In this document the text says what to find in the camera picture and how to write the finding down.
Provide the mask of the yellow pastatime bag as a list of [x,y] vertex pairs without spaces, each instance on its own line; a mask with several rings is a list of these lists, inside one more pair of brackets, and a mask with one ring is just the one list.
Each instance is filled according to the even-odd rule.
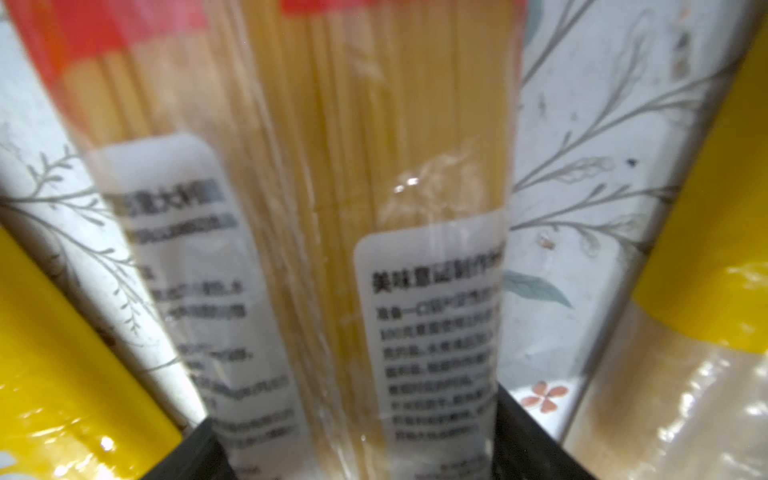
[[754,38],[564,439],[597,479],[767,475],[767,32]]
[[7,231],[1,233],[1,476],[140,479],[174,423]]

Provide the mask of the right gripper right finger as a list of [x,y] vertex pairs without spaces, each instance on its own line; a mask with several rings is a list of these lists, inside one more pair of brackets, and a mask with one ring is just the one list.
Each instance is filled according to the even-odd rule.
[[595,480],[499,385],[492,479]]

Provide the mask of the red spaghetti bag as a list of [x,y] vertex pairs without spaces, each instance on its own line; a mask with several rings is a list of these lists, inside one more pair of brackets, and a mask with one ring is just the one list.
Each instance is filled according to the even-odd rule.
[[489,479],[522,1],[8,1],[240,479]]

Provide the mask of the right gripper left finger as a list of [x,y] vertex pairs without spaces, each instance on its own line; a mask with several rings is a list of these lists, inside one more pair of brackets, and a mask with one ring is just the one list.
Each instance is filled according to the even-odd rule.
[[142,480],[236,480],[212,425],[206,418]]

